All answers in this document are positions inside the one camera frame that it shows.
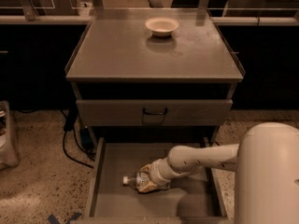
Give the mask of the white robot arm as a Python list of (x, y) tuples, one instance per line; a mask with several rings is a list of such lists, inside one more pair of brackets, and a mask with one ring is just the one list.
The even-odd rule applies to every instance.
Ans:
[(235, 173), (235, 224), (299, 224), (299, 130), (266, 122), (249, 129), (238, 144), (176, 146), (141, 168), (137, 190), (162, 189), (200, 167)]

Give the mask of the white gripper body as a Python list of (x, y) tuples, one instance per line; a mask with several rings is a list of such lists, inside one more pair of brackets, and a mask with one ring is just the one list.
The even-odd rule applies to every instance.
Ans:
[(154, 161), (149, 168), (149, 177), (156, 186), (164, 186), (179, 176), (167, 162), (167, 158)]

